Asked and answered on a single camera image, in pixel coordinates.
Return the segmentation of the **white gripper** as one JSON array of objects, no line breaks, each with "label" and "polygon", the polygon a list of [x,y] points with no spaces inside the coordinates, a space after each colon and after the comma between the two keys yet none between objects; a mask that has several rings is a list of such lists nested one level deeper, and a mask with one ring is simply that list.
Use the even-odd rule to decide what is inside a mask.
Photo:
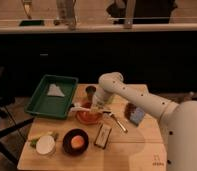
[{"label": "white gripper", "polygon": [[92,97],[92,107],[96,109],[104,109],[107,105],[111,104],[114,94],[98,88]]}]

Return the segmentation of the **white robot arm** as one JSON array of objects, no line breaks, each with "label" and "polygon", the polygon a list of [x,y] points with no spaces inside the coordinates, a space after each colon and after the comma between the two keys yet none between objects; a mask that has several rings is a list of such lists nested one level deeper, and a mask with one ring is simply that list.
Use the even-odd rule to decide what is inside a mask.
[{"label": "white robot arm", "polygon": [[119,72],[102,74],[93,105],[104,108],[113,94],[140,107],[168,128],[166,171],[197,171],[197,101],[180,104],[136,90],[124,83]]}]

